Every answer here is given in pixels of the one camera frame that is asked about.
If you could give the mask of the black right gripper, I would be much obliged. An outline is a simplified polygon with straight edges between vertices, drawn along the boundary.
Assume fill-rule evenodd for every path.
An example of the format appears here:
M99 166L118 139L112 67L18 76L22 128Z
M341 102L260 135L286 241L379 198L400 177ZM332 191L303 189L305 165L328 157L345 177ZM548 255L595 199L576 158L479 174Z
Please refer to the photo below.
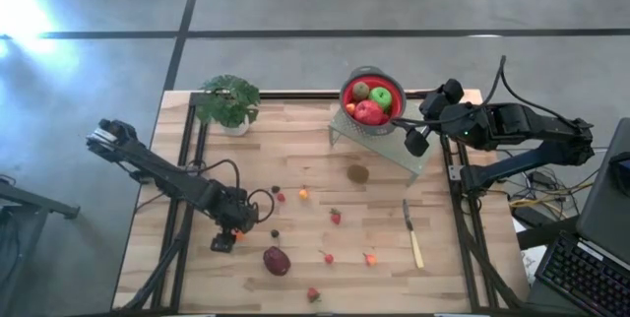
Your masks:
M429 147L427 136L431 132L447 135L457 141L480 149L480 106L470 102L460 103L464 96L464 89L459 81L449 79L436 91L429 92L424 102L419 106L423 116L420 127L406 125L404 141L408 152L421 157Z

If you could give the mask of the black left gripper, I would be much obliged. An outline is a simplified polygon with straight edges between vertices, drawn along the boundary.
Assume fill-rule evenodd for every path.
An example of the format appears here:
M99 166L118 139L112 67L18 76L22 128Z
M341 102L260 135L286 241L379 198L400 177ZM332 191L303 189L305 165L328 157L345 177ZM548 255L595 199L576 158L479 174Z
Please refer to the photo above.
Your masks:
M236 233L246 233L259 220L258 206L247 201L247 191L225 187L209 204L209 216L220 227L212 240L211 250L230 253L236 241Z

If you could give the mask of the dark red apple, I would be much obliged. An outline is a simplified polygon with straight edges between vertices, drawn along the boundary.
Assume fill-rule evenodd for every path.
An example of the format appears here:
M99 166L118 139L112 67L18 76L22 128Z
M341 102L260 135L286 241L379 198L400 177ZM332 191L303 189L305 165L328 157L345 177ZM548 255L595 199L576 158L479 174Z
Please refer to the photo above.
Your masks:
M286 275L291 267L288 256L276 246L272 246L264 252L263 262L266 269L274 276Z

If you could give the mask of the green apple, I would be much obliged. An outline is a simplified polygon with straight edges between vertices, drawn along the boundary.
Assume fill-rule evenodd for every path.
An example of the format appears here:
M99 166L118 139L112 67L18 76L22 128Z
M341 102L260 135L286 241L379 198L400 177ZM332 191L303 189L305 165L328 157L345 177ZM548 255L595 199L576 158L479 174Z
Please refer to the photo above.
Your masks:
M383 111L388 111L393 101L392 94L384 87L373 88L369 93L369 99L376 102Z

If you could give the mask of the pale green perforated metal shelf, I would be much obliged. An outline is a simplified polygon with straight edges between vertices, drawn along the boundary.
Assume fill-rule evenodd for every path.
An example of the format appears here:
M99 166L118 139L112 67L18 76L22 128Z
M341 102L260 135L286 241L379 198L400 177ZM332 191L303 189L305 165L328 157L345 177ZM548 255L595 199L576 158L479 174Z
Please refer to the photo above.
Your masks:
M421 157L410 154L405 147L407 132L402 128L394 127L387 134L383 130L377 129L374 134L368 130L363 130L349 119L342 109L339 109L329 123L329 143L333 146L340 136L349 138L366 149L375 152L385 159L389 159L395 164L410 172L407 186L411 186L419 175L432 153L439 147L439 136L430 133L427 136L428 149Z

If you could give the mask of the red collapsible colander grey rim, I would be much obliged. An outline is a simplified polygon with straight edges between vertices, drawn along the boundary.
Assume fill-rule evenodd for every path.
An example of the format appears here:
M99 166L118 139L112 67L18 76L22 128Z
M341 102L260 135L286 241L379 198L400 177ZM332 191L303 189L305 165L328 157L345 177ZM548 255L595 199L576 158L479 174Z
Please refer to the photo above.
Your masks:
M384 87L390 91L393 97L392 104L388 111L384 111L385 117L380 125L369 126L357 122L353 116L350 116L346 111L346 105L354 103L355 106L358 102L352 99L351 89L356 82L365 82L370 91L376 87ZM381 129L385 134L391 132L394 125L391 120L396 117L400 117L404 114L407 106L407 98L402 86L391 76L384 73L381 69L373 66L363 66L354 69L344 83L340 91L340 103L341 109L346 116L351 119L356 125L359 125L363 130L368 130L371 134L374 134L377 129Z

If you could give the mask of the green plant in white pot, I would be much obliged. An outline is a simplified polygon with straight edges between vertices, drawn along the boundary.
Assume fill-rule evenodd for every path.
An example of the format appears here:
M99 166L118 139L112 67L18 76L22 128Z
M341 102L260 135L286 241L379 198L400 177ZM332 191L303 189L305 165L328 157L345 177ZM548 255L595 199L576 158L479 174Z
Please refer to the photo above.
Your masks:
M257 120L260 90L238 76L224 74L200 88L196 116L202 124L215 123L227 136L244 136Z

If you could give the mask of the black power adapter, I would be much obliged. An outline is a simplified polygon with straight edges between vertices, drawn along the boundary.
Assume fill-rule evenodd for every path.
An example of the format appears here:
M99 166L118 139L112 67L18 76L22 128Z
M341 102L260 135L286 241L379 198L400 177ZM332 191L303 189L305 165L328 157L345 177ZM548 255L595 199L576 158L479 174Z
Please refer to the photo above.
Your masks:
M512 208L511 213L517 222L529 228L540 227L551 222L549 217L531 207Z
M531 183L535 183L536 185L541 185L547 188L552 188L555 184L555 181L552 177L549 177L548 175L538 171L531 172L529 174L529 179Z

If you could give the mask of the white printed paper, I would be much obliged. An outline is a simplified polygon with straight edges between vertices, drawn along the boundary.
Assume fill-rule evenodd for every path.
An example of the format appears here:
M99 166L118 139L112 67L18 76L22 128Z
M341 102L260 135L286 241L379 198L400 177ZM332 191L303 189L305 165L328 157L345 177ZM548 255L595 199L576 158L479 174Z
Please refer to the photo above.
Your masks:
M522 261L526 271L526 277L529 285L532 285L536 279L535 274L545 253L546 246L537 246L521 251Z

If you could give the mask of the dark metal stand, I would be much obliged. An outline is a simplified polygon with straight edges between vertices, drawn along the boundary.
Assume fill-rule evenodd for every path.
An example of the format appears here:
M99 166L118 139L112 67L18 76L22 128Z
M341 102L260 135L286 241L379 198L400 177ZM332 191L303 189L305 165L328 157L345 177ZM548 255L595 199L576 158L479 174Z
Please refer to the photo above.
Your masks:
M74 219L80 211L0 178L0 317L7 317L22 270L43 232L49 214Z

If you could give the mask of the black aluminium rig frame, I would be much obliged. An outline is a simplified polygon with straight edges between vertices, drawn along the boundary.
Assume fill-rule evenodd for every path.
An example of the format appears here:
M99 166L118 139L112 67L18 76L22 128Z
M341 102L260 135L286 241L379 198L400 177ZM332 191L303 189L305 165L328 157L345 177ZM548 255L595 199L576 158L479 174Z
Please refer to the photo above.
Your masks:
M442 149L432 153L422 173L407 186L410 172L359 144L329 143L329 123L338 110L336 94L266 92L257 121L241 137L216 128L203 129L193 119L190 94L169 92L162 101L153 150L172 162L203 159L213 176L239 182L254 193L265 221L236 242L229 254L211 250L217 227L195 215L187 253L166 273L149 314L203 313L299 317L352 314L467 312L469 294L481 304L488 296L481 272L465 276ZM364 184L348 180L347 168L368 168ZM271 190L280 186L285 201ZM301 200L302 187L309 198ZM409 211L424 268L415 265L403 214ZM331 221L330 211L342 214ZM271 237L276 229L280 236ZM274 276L264 252L280 248L291 267ZM326 264L320 250L332 254ZM377 264L367 266L363 254ZM307 290L320 300L310 303Z

